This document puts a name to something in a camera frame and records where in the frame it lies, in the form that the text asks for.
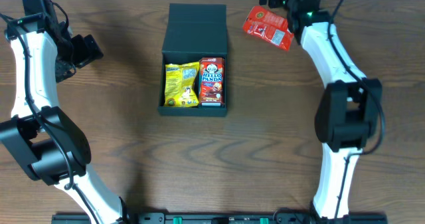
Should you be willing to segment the dark green box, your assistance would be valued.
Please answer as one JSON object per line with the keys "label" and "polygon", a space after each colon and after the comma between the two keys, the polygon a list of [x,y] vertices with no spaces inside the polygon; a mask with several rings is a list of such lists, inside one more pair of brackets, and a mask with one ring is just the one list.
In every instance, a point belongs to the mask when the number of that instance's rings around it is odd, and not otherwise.
{"label": "dark green box", "polygon": [[228,61],[226,5],[172,3],[162,47],[158,112],[162,116],[225,117],[227,115],[227,74],[223,74],[222,106],[166,107],[165,65],[185,64],[202,58]]}

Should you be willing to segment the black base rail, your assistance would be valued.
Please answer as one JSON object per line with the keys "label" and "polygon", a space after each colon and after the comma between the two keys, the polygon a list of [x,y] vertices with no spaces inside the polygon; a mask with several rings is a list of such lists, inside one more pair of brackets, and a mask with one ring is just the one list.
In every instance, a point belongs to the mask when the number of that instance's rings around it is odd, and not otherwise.
{"label": "black base rail", "polygon": [[[129,219],[137,224],[298,224],[331,223],[328,219],[318,219],[308,213],[283,212],[274,215],[219,215],[219,214],[164,214],[140,213]],[[386,215],[351,214],[337,219],[340,224],[388,224]]]}

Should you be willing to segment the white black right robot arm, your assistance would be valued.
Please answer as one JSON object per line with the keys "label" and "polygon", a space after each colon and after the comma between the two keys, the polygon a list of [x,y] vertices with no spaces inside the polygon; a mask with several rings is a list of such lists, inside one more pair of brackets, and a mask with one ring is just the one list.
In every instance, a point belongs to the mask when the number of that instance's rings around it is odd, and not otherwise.
{"label": "white black right robot arm", "polygon": [[321,9],[320,1],[259,0],[287,11],[287,28],[311,57],[325,88],[314,120],[323,154],[319,185],[304,223],[386,223],[385,215],[351,214],[348,208],[358,159],[383,141],[383,87],[356,67],[339,40],[336,12]]}

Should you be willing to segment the red Hello Panda box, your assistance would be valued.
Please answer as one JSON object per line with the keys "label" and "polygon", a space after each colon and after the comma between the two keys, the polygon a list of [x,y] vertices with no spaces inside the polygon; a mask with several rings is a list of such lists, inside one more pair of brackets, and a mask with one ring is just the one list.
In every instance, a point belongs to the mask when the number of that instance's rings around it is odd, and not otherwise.
{"label": "red Hello Panda box", "polygon": [[221,57],[206,57],[200,60],[199,102],[201,106],[224,105],[224,65]]}

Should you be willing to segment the yellow snack packet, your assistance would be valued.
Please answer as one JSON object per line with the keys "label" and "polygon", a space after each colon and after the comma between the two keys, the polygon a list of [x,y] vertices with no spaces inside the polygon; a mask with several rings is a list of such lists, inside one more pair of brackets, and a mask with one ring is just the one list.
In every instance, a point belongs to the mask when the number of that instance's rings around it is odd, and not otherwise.
{"label": "yellow snack packet", "polygon": [[194,90],[199,62],[165,65],[165,103],[168,107],[194,107],[199,99]]}

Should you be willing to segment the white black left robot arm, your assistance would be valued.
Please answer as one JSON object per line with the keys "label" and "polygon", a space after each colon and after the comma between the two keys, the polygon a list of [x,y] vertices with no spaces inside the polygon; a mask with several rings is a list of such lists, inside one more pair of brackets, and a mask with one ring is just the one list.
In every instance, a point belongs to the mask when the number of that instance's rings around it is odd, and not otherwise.
{"label": "white black left robot arm", "polygon": [[123,199],[91,166],[83,131],[63,112],[57,85],[102,58],[93,36],[74,35],[52,0],[23,0],[24,16],[4,16],[5,38],[16,62],[16,95],[1,143],[26,175],[68,194],[84,215],[75,223],[129,223]]}

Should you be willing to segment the red snack packet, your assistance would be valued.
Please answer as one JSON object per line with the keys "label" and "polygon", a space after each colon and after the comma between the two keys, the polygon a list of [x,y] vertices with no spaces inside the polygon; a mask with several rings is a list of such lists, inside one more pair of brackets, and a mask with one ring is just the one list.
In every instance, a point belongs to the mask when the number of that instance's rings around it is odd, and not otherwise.
{"label": "red snack packet", "polygon": [[290,49],[294,38],[288,28],[287,19],[262,6],[254,6],[250,10],[242,30],[285,51]]}

